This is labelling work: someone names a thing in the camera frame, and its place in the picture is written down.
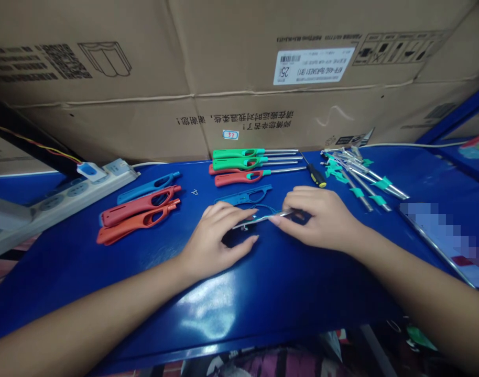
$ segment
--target hand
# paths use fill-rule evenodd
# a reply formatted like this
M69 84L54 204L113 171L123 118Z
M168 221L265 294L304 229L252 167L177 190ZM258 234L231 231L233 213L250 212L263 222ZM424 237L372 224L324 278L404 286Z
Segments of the hand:
M256 212L256 208L243 210L226 202L208 207L177 257L184 270L199 281L228 269L247 255L259 236L251 236L233 248L221 240L233 226Z
M305 225L280 216L269 219L285 233L309 246L349 252L360 246L360 234L367 229L330 190L294 187L283 202L283 209L288 208L301 209L312 217Z

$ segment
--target left hand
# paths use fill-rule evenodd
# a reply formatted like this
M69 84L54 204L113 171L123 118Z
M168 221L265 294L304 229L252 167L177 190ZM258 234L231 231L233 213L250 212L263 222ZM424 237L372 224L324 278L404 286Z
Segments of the left hand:
M247 238L233 248L224 245L222 238L233 226L256 212L256 208L243 210L226 202L208 207L186 247L177 256L186 274L196 281L206 279L228 269L247 255L258 235Z

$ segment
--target screwdriver handle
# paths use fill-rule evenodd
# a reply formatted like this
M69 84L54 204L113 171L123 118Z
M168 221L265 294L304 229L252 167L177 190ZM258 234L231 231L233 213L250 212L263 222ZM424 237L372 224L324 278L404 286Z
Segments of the screwdriver handle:
M222 169L222 170L214 170L213 169L213 164L210 164L210 166L208 167L208 173L210 175L217 175L217 174L228 174L228 173L242 173L244 172L245 170L241 170L241 169Z
M233 174L215 176L215 186L222 187L233 183L255 183L265 175L270 175L271 170L254 170Z
M316 169L313 166L313 164L308 164L308 170L309 170L309 173L311 174L311 179L313 180L316 186L318 186L321 189L327 186L325 177L323 176L322 173L320 173L318 169Z

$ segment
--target yellow wire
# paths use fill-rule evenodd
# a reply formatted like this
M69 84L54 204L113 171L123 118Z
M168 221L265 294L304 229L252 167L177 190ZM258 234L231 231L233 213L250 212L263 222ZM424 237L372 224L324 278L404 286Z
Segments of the yellow wire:
M57 152L57 153L59 153L59 154L61 154L61 155L63 155L63 156L67 156L68 158L71 158L72 160L76 161L78 164L81 164L81 163L82 163L81 160L79 160L78 158L75 158L74 156L71 156L71 155L69 155L69 154L66 154L66 153L64 153L64 152L62 152L62 151L60 151L60 150L58 150L58 149L55 149L55 148L46 147L45 145L42 145L42 144L40 144L40 143L37 143L37 142L34 141L34 140L28 139L28 138L26 138L26 137L24 137L24 136L22 136L22 135L20 135L20 134L17 134L17 133L15 133L15 132L12 132L11 130L9 130L9 129L5 128L5 127L0 126L0 129L1 129L2 131L8 132L8 133L10 133L10 134L13 134L14 136L16 136L16 137L18 137L18 138L20 138L20 139L26 140L26 141L31 142L31 143L35 143L35 145L36 145L37 147L44 148L44 149L48 149L48 150L52 150L52 151Z

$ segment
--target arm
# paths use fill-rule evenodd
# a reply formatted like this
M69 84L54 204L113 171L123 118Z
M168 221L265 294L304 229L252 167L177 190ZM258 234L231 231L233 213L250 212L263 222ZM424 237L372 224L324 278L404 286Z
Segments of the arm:
M443 353L479 374L478 291L361 224L332 191L295 187L285 198L288 207L313 217L304 226L275 217L275 225L307 245L345 252L365 265Z
M231 267L249 253L257 236L232 249L221 239L255 212L219 202L207 208L177 257L81 298L0 339L0 376L86 374L170 298Z

